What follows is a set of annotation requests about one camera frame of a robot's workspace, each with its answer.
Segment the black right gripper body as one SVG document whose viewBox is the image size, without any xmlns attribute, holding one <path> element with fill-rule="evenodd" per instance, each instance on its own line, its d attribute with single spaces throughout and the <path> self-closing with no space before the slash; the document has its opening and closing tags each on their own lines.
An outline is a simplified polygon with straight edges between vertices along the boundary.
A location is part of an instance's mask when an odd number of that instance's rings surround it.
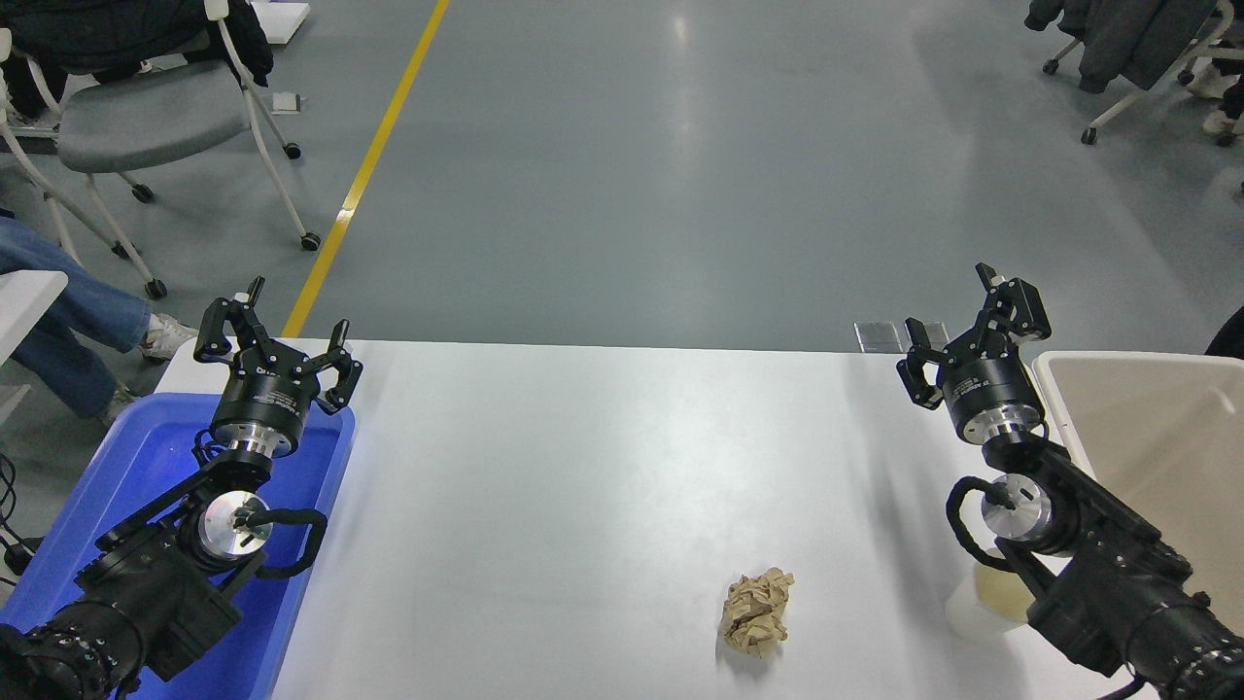
<svg viewBox="0 0 1244 700">
<path fill-rule="evenodd" d="M 939 368 L 955 429 L 1036 429 L 1044 408 L 1018 356 L 969 358 Z"/>
</svg>

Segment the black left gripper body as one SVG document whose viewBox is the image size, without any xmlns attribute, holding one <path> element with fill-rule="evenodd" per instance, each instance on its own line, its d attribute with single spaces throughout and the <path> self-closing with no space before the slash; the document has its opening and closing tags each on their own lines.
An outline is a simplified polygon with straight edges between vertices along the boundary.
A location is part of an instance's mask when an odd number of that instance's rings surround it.
<svg viewBox="0 0 1244 700">
<path fill-rule="evenodd" d="M 266 426 L 286 441 L 299 441 L 321 385 L 316 377 L 280 375 L 262 367 L 231 367 L 211 436 L 230 441 L 243 426 Z"/>
</svg>

